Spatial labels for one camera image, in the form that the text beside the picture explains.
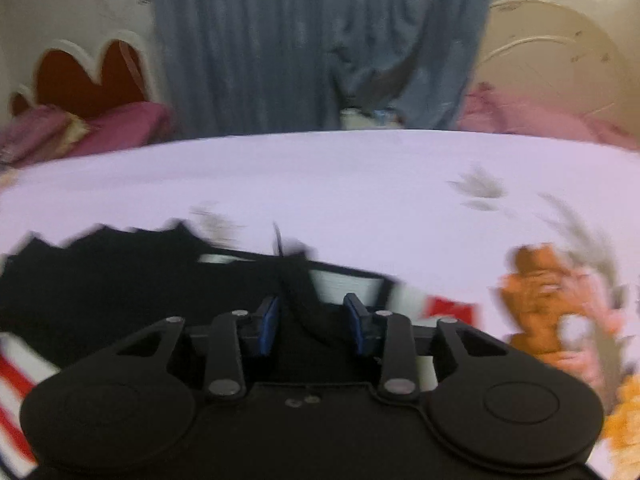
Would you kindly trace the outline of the striped knit children's sweater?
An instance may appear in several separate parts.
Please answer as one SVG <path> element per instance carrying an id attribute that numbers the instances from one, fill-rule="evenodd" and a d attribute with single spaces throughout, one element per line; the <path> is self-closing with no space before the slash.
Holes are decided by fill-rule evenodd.
<path id="1" fill-rule="evenodd" d="M 209 246 L 183 224 L 32 237 L 1 277 L 2 330 L 51 362 L 18 426 L 38 479 L 457 479 L 414 404 L 378 394 L 344 297 L 390 304 L 368 271 Z M 279 299 L 245 396 L 205 387 L 216 316 Z"/>

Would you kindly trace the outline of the pink floral bed sheet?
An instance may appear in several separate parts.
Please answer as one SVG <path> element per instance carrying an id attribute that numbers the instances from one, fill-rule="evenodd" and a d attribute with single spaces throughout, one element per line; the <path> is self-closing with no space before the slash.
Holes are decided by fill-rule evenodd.
<path id="1" fill-rule="evenodd" d="M 352 131 L 177 142 L 47 162 L 1 194 L 1 248 L 61 244 L 97 224 L 171 220 L 248 252 L 274 234 L 322 261 L 398 278 L 412 318 L 472 313 L 491 335 L 516 325 L 499 300 L 532 280 L 511 260 L 555 254 L 565 286 L 613 336 L 568 318 L 576 370 L 602 375 L 614 408 L 590 464 L 639 474 L 639 155 L 586 142 L 469 132 Z"/>

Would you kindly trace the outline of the pink bedding on far bed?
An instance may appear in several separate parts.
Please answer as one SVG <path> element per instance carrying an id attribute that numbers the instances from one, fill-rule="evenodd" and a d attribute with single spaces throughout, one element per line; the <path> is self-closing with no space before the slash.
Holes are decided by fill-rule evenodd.
<path id="1" fill-rule="evenodd" d="M 466 94 L 459 131 L 536 136 L 639 151 L 639 139 L 612 122 L 566 112 L 481 82 Z"/>

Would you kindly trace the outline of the magenta pillow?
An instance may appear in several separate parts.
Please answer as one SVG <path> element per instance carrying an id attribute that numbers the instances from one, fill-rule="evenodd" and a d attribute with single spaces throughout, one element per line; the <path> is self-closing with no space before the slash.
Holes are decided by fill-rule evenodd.
<path id="1" fill-rule="evenodd" d="M 164 142 L 174 132 L 174 114 L 160 103 L 137 102 L 87 122 L 89 132 L 65 155 L 81 157 Z"/>

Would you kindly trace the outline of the cream arched headboard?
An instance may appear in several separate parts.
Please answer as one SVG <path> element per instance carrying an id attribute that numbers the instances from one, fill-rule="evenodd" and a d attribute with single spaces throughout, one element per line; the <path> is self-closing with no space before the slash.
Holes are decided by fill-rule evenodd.
<path id="1" fill-rule="evenodd" d="M 639 132 L 639 77 L 613 39 L 568 6 L 493 3 L 473 82 Z"/>

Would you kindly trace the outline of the blue-grey curtain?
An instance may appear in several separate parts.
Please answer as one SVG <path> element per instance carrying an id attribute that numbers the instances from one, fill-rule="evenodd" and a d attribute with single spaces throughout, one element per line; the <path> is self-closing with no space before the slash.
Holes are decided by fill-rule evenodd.
<path id="1" fill-rule="evenodd" d="M 180 134 L 335 131 L 385 112 L 449 129 L 490 0 L 154 0 Z"/>

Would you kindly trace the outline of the red heart-shaped headboard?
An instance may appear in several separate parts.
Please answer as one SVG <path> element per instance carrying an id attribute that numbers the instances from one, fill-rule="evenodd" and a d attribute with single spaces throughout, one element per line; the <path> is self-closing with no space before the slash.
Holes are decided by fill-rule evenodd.
<path id="1" fill-rule="evenodd" d="M 130 30 L 112 30 L 89 53 L 66 39 L 55 39 L 32 66 L 29 80 L 9 94 L 12 117 L 39 105 L 50 105 L 81 118 L 160 99 L 154 66 L 142 37 Z"/>

